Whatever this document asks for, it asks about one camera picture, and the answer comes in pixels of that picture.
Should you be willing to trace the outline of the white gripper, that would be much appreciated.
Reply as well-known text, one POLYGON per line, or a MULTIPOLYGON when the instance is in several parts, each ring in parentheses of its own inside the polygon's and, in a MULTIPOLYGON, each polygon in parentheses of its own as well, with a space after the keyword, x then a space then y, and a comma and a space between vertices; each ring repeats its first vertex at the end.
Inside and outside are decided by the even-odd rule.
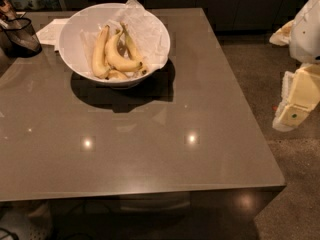
POLYGON ((269 42, 289 44, 290 56, 304 63, 295 72, 286 71, 282 79, 282 101, 272 127, 288 132, 303 123, 320 103, 320 0, 308 0, 294 21, 273 33, 269 42))

